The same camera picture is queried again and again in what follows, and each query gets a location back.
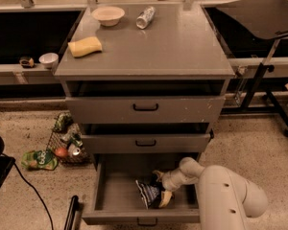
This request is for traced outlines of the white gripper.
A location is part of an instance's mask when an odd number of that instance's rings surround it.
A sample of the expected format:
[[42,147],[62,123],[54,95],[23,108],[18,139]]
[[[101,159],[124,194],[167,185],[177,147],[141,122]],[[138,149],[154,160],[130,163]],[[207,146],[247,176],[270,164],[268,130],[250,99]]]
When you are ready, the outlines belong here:
[[165,189],[165,191],[161,192],[159,208],[165,208],[173,196],[172,192],[176,191],[182,185],[187,185],[191,180],[191,178],[186,176],[180,169],[174,169],[166,173],[154,170],[153,174],[157,180],[161,180],[162,186]]

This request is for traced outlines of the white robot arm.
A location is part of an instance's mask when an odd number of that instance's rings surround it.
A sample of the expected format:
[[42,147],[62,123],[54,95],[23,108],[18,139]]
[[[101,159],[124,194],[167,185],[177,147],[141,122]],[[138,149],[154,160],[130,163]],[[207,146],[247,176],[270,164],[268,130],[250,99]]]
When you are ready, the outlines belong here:
[[249,230],[247,218],[258,218],[268,208],[268,198],[260,186],[223,166],[203,167],[193,158],[184,157],[176,169],[154,174],[165,189],[160,208],[182,185],[198,182],[202,230]]

